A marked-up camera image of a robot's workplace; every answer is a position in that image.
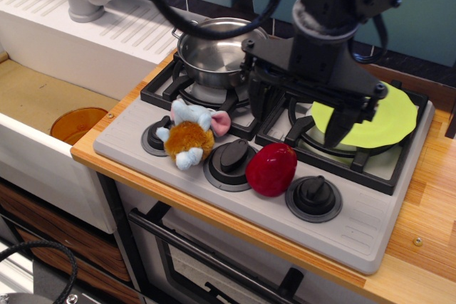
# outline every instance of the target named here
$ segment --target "orange cup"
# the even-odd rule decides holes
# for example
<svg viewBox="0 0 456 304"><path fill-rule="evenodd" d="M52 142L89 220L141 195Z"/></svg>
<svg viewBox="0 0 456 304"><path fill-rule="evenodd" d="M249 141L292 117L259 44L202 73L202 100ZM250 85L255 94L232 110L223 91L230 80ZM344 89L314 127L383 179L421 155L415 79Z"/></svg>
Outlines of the orange cup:
<svg viewBox="0 0 456 304"><path fill-rule="evenodd" d="M102 108L80 108L59 117L51 127L51 136L74 145L108 113Z"/></svg>

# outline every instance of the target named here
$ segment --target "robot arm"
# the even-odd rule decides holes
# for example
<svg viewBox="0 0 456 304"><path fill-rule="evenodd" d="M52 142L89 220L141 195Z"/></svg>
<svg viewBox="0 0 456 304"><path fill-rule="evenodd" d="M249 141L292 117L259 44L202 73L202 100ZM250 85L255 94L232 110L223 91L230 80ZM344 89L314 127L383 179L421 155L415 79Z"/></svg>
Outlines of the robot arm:
<svg viewBox="0 0 456 304"><path fill-rule="evenodd" d="M249 74L254 116L263 119L280 90L311 97L335 109L325 135L327 147L335 147L356 122L372 120L388 91L356 63L351 41L360 23L374 18L386 44L381 13L399 5L400 0L297 0L293 38L243 42L242 67Z"/></svg>

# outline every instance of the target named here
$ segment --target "wooden cabinet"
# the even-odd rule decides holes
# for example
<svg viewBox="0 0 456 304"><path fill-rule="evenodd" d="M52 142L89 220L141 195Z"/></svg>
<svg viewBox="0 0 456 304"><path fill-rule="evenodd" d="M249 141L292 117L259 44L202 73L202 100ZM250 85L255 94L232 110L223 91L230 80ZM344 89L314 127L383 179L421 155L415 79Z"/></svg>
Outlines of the wooden cabinet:
<svg viewBox="0 0 456 304"><path fill-rule="evenodd" d="M24 241L54 240L71 249L78 261L78 280L122 303L141 303L130 287L130 276L113 236L85 225L2 179L0 204L2 215L14 223ZM68 259L59 251L37 248L32 253L67 274L71 272Z"/></svg>

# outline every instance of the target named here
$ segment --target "sink basin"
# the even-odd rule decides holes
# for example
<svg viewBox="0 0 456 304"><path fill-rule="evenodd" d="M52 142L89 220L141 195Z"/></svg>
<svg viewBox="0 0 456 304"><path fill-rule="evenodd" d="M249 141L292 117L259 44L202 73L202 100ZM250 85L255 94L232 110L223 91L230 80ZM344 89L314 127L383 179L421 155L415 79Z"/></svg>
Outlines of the sink basin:
<svg viewBox="0 0 456 304"><path fill-rule="evenodd" d="M90 23L72 21L67 0L0 0L11 60L117 100L176 48L171 31L146 0L113 0Z"/></svg>
<svg viewBox="0 0 456 304"><path fill-rule="evenodd" d="M171 31L146 0L114 0L90 23L67 0L0 0L0 177L113 233L97 174L49 130L69 110L110 110L176 48Z"/></svg>

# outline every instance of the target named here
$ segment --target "green plate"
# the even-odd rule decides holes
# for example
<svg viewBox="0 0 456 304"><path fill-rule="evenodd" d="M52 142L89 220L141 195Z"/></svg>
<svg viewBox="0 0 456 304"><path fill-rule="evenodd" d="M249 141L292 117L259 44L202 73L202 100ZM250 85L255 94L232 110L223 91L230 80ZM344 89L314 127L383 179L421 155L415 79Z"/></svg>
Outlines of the green plate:
<svg viewBox="0 0 456 304"><path fill-rule="evenodd" d="M384 84L388 88L388 95L378 101L377 113L373 120L355 124L342 139L341 144L365 148L392 145L415 129L418 113L416 106L403 91ZM333 108L314 102L311 113L315 125L324 133L333 114Z"/></svg>

